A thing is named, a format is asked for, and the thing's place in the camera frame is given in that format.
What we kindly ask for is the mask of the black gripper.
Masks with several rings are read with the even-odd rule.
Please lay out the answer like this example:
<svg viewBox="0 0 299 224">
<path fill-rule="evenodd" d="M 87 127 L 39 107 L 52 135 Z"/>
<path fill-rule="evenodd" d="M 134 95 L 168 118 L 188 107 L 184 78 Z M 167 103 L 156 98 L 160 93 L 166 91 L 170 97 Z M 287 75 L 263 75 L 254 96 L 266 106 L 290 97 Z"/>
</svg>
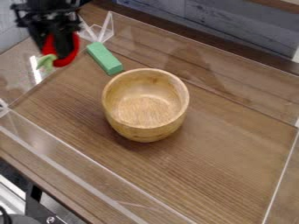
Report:
<svg viewBox="0 0 299 224">
<path fill-rule="evenodd" d="M 80 0 L 14 0 L 11 4 L 18 27 L 28 28 L 34 23 L 55 24 L 54 47 L 60 59 L 66 58 L 74 50 L 72 34 L 80 29 L 79 8 Z M 43 49 L 48 28 L 31 26 L 28 32 L 36 46 Z"/>
</svg>

